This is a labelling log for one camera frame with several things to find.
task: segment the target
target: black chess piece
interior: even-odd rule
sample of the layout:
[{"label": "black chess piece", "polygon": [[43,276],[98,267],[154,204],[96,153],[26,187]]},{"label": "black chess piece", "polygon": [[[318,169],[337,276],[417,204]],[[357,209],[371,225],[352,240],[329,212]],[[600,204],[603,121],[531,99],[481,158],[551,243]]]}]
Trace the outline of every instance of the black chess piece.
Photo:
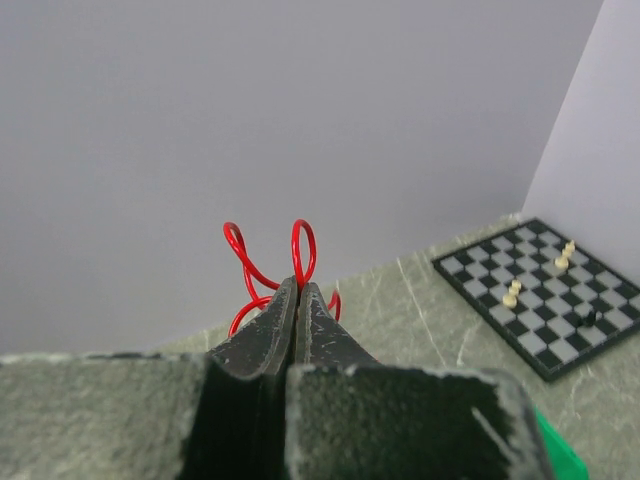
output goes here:
[{"label": "black chess piece", "polygon": [[598,311],[595,308],[592,308],[589,313],[582,317],[581,324],[586,327],[593,327],[596,320],[598,320]]}]

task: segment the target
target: white chess piece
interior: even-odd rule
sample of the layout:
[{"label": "white chess piece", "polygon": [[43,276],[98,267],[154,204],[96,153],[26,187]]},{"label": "white chess piece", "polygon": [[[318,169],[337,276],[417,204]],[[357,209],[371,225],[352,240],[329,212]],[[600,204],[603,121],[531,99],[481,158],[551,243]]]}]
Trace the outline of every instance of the white chess piece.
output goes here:
[{"label": "white chess piece", "polygon": [[521,288],[522,284],[520,281],[514,280],[511,282],[509,293],[502,297],[502,304],[507,308],[514,308],[518,304],[518,294]]},{"label": "white chess piece", "polygon": [[567,268],[569,268],[569,257],[571,257],[571,254],[575,252],[575,250],[576,243],[571,240],[564,246],[564,249],[562,249],[562,255],[556,258],[554,262],[556,267],[558,267],[560,270],[566,270]]}]

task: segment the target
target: marble surface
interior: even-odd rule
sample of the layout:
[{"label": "marble surface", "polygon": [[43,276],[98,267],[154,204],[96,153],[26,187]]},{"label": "marble surface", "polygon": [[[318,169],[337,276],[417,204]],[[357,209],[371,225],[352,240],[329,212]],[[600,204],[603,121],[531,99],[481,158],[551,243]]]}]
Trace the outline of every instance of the marble surface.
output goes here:
[{"label": "marble surface", "polygon": [[[498,367],[585,461],[592,480],[640,479],[640,335],[547,384],[433,269],[431,259],[517,222],[515,216],[323,288],[337,287],[342,325],[373,356],[403,366]],[[204,351],[227,325],[163,347]]]}]

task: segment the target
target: green object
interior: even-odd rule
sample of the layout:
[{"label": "green object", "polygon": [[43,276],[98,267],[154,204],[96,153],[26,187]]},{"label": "green object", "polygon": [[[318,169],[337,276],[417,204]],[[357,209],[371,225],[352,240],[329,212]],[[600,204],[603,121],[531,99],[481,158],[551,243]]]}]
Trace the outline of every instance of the green object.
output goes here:
[{"label": "green object", "polygon": [[557,480],[589,480],[587,466],[576,455],[576,452],[538,410],[536,410],[536,415]]}]

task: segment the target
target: chessboard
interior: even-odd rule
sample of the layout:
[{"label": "chessboard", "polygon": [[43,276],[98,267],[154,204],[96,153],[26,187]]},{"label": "chessboard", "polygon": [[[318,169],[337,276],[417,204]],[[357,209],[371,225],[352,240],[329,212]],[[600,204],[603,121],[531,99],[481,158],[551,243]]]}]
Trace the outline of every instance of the chessboard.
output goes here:
[{"label": "chessboard", "polygon": [[[433,260],[434,268],[546,381],[640,329],[640,289],[539,219]],[[514,280],[513,308],[503,304]]]}]

